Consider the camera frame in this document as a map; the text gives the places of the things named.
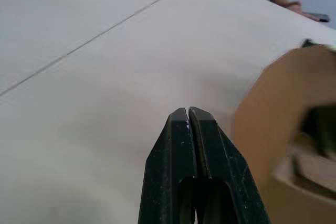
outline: black phone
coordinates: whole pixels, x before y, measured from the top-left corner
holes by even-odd
[[[307,14],[310,14],[310,15],[315,16],[316,18],[319,18],[320,22],[329,22],[330,21],[330,18],[327,14],[319,14],[319,13],[307,13]]]

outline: cardboard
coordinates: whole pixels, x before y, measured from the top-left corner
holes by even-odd
[[[334,223],[336,201],[295,184],[289,147],[313,106],[336,102],[336,54],[299,48],[268,66],[239,105],[235,145],[272,223]]]
[[[307,186],[321,187],[330,191],[330,196],[336,193],[336,162],[316,155],[298,155],[295,159],[298,176],[305,180]]]

